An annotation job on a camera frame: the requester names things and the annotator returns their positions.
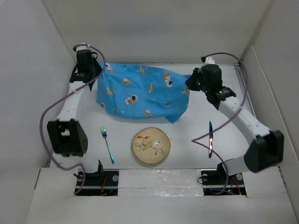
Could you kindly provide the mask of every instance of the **plate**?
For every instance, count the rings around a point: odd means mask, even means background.
[[[163,160],[170,152],[170,148],[171,144],[167,135],[155,127],[143,129],[132,141],[134,154],[147,164]]]

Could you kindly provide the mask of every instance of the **blue towel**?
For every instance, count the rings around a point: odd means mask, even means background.
[[[107,63],[98,79],[97,103],[120,118],[165,117],[176,122],[186,111],[190,76],[136,64]]]

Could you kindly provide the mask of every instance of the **space-themed cloth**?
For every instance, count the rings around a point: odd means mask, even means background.
[[[98,79],[96,101],[120,118],[165,117],[174,123],[188,107],[189,77],[156,67],[107,63]]]

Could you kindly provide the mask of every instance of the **white table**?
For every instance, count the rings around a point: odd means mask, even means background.
[[[159,65],[181,74],[190,74],[199,66]],[[221,69],[224,85],[242,96],[234,66],[223,65]],[[191,139],[208,131],[209,120],[214,127],[227,120],[207,102],[203,93],[190,94],[188,110],[174,125],[163,118],[130,121],[109,116],[95,103],[95,97],[94,89],[80,120],[89,139],[88,151],[81,161],[88,172],[97,168],[97,159],[106,169],[121,169],[119,196],[74,196],[76,178],[72,173],[76,171],[64,172],[51,164],[41,170],[27,224],[297,223],[277,167],[258,174],[243,173],[247,197],[203,196],[196,177],[201,168],[215,168],[220,161],[215,156],[208,159],[206,149],[191,143]],[[114,165],[99,131],[102,126],[108,132]],[[169,156],[155,166],[141,164],[131,149],[135,134],[149,126],[165,131],[172,145]],[[214,134],[214,148],[226,160],[244,154],[248,144],[230,124]],[[55,158],[64,166],[79,161],[60,155]]]

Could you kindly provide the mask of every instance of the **bird design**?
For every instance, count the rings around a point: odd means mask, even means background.
[[[152,141],[149,141],[145,147],[142,149],[142,151],[145,151],[147,148],[155,148],[155,146],[157,144],[160,143],[160,140],[159,139],[156,139],[156,140],[152,140]]]

